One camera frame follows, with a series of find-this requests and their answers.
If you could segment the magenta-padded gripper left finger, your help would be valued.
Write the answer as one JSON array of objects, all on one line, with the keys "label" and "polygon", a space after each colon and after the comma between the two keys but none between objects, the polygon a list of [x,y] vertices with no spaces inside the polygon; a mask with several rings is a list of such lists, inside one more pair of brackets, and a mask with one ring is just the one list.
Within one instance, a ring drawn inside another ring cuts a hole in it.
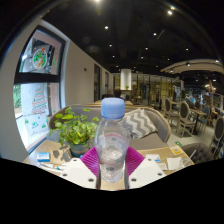
[{"label": "magenta-padded gripper left finger", "polygon": [[96,149],[90,149],[81,158],[73,158],[60,177],[84,188],[99,189],[101,176]]}]

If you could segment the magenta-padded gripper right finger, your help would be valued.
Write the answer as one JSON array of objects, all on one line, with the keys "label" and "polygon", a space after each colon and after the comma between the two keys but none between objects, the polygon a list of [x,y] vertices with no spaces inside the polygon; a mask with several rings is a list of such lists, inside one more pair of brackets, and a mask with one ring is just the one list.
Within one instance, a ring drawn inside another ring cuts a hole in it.
[{"label": "magenta-padded gripper right finger", "polygon": [[124,175],[126,189],[140,188],[165,176],[166,174],[153,159],[142,156],[131,147],[128,148]]}]

